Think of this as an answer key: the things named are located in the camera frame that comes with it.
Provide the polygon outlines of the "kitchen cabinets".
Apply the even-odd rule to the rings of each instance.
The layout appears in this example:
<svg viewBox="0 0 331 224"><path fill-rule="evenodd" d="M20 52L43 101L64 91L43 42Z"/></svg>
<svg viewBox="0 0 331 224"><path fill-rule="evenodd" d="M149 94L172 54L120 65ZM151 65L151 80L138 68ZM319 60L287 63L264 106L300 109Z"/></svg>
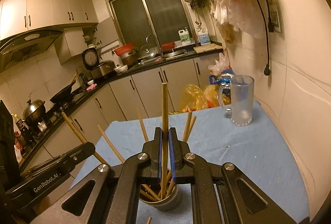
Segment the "kitchen cabinets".
<svg viewBox="0 0 331 224"><path fill-rule="evenodd" d="M91 91L83 92L81 88L73 91L72 100L65 104L63 112L88 141L96 143L101 136L98 125L106 129L114 121L136 120L140 115L143 118L160 116L161 83L166 78L174 82L174 86L169 87L169 109L178 110L181 90L187 84L203 86L208 83L203 71L218 57L219 51L215 50L132 75L125 73L109 80L101 79ZM61 113L57 106L47 111L47 128L38 136L30 153L25 154L20 171L80 144Z"/></svg>
<svg viewBox="0 0 331 224"><path fill-rule="evenodd" d="M97 23L92 0L1 0L1 39L71 23Z"/></svg>

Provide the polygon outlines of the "dark glass bottle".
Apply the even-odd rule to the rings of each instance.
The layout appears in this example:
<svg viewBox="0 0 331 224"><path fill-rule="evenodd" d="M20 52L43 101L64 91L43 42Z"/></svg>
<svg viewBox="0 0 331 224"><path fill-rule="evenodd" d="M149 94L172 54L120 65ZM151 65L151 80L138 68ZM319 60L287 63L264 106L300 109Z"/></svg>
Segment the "dark glass bottle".
<svg viewBox="0 0 331 224"><path fill-rule="evenodd" d="M33 148L36 144L35 140L33 139L32 135L30 134L29 130L27 129L26 125L24 124L23 120L17 115L15 114L14 116L15 119L15 123L18 127L18 129L21 132L21 135L24 137L24 139L26 140L26 143Z"/></svg>

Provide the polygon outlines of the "blue table cloth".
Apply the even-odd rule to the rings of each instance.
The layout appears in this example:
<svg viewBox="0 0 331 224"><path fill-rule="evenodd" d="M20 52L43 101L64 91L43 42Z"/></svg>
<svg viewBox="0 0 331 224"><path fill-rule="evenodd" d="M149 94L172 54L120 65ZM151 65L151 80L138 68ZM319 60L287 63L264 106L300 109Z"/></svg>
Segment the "blue table cloth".
<svg viewBox="0 0 331 224"><path fill-rule="evenodd" d="M235 164L264 193L297 223L309 223L309 200L301 173L284 138L270 117L255 101L252 122L244 127L232 124L221 107L192 113L196 121L188 139L191 152L207 162ZM144 138L138 120L115 121L105 131L120 154L140 153ZM111 166L121 164L103 137L94 142L96 151ZM139 202L136 223L193 223L190 185L181 185L180 205L162 212Z"/></svg>

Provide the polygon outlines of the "steel wok with lid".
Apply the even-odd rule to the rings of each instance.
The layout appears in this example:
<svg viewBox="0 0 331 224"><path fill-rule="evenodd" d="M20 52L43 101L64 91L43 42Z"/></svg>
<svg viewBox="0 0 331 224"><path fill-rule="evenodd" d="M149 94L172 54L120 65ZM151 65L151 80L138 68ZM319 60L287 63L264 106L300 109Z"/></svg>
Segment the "steel wok with lid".
<svg viewBox="0 0 331 224"><path fill-rule="evenodd" d="M43 120L46 114L46 102L41 99L35 101L29 99L26 103L28 106L23 111L23 120L28 127L33 127Z"/></svg>

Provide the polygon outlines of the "pink cloth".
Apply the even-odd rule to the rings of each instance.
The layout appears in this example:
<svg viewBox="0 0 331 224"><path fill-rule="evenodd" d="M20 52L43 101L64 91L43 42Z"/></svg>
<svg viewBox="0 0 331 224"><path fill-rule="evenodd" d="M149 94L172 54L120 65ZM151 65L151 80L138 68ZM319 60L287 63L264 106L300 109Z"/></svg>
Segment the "pink cloth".
<svg viewBox="0 0 331 224"><path fill-rule="evenodd" d="M91 91L91 90L95 89L96 86L97 86L97 84L96 84L96 83L93 83L93 84L90 85L86 90L87 90L87 91Z"/></svg>

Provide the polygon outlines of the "blue plastic bag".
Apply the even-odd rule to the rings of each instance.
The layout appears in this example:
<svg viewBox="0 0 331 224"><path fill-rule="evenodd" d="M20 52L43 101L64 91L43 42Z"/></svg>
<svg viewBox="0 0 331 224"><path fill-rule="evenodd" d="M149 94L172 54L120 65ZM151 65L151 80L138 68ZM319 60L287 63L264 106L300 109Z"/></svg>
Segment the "blue plastic bag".
<svg viewBox="0 0 331 224"><path fill-rule="evenodd" d="M220 75L213 75L209 76L209 83L211 85L220 85L221 83L229 83L231 78L235 76L235 73L232 69L226 69L221 72Z"/></svg>

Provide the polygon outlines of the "rice cooker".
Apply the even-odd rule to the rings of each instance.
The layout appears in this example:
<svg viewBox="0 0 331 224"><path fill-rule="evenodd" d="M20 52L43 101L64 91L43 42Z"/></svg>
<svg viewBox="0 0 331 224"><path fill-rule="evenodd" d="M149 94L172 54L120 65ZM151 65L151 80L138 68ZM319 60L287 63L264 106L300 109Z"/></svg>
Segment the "rice cooker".
<svg viewBox="0 0 331 224"><path fill-rule="evenodd" d="M96 48L87 48L82 53L83 64L86 70L90 72L92 79L115 75L115 63L112 60L100 61Z"/></svg>

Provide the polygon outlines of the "white bowl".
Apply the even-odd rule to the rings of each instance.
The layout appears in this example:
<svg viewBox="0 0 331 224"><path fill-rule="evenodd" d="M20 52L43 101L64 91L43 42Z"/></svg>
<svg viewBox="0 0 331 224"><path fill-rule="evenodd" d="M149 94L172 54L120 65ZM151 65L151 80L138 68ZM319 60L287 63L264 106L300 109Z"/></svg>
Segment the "white bowl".
<svg viewBox="0 0 331 224"><path fill-rule="evenodd" d="M118 66L114 70L116 71L116 73L125 73L128 70L128 66Z"/></svg>

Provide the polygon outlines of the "steel pot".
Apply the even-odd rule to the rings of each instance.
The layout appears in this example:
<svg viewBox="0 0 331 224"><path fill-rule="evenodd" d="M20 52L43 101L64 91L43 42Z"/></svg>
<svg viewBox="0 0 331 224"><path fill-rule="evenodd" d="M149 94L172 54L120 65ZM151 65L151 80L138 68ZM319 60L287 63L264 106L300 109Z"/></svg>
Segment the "steel pot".
<svg viewBox="0 0 331 224"><path fill-rule="evenodd" d="M124 53L120 58L123 65L127 65L129 68L137 64L137 54L135 51Z"/></svg>

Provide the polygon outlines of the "white plastic bag on floor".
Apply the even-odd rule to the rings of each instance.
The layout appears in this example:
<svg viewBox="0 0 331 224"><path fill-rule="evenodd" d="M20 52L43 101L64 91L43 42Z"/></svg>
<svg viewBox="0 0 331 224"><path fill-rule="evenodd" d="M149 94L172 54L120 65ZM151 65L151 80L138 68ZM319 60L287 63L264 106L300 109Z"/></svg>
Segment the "white plastic bag on floor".
<svg viewBox="0 0 331 224"><path fill-rule="evenodd" d="M210 74L218 76L223 71L230 68L228 58L223 54L219 53L219 59L215 60L215 63L208 66L208 69L210 70Z"/></svg>

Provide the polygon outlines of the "red basin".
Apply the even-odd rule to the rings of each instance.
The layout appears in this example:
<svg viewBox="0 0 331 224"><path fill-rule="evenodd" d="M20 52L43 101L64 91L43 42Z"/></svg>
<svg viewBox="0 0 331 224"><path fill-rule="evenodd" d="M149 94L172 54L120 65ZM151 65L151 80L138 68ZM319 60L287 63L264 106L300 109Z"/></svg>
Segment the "red basin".
<svg viewBox="0 0 331 224"><path fill-rule="evenodd" d="M133 51L134 45L135 44L133 42L129 43L129 44L122 45L122 46L116 48L114 50L114 52L116 53L117 56L122 56L126 53L129 53L129 52Z"/></svg>

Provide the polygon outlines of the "glass pot lid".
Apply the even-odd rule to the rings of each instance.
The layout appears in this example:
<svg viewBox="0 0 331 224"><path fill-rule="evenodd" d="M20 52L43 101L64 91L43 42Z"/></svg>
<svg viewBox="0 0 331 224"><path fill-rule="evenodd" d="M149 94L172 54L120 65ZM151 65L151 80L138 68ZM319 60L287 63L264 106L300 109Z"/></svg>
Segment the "glass pot lid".
<svg viewBox="0 0 331 224"><path fill-rule="evenodd" d="M139 50L140 59L153 59L158 54L158 47L153 43L146 43Z"/></svg>

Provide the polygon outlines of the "wooden cutting board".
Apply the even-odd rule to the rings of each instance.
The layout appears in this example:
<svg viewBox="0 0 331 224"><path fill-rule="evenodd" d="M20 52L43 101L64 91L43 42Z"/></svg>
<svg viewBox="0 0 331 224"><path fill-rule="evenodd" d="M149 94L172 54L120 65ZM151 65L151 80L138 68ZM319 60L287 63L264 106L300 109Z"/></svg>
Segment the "wooden cutting board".
<svg viewBox="0 0 331 224"><path fill-rule="evenodd" d="M210 52L210 51L214 51L214 50L219 50L219 49L223 49L223 47L221 45L214 44L214 43L194 47L195 52L198 54Z"/></svg>

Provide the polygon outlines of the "white jug blue label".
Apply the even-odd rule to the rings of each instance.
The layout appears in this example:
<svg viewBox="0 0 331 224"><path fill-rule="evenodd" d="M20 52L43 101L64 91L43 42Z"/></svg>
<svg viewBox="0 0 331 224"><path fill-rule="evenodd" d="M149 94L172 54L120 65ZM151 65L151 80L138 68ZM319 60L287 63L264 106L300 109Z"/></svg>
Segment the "white jug blue label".
<svg viewBox="0 0 331 224"><path fill-rule="evenodd" d="M199 42L201 45L211 44L211 39L210 39L207 29L199 29L198 38L199 38Z"/></svg>

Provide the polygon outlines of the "dark window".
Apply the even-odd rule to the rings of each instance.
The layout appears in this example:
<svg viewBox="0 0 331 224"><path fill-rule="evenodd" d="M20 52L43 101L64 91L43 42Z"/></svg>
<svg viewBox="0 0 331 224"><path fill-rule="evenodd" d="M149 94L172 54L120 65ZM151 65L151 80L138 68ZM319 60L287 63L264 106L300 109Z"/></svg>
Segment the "dark window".
<svg viewBox="0 0 331 224"><path fill-rule="evenodd" d="M122 44L146 44L154 34L159 45L179 41L178 31L192 33L192 19L184 0L108 0L110 13Z"/></svg>

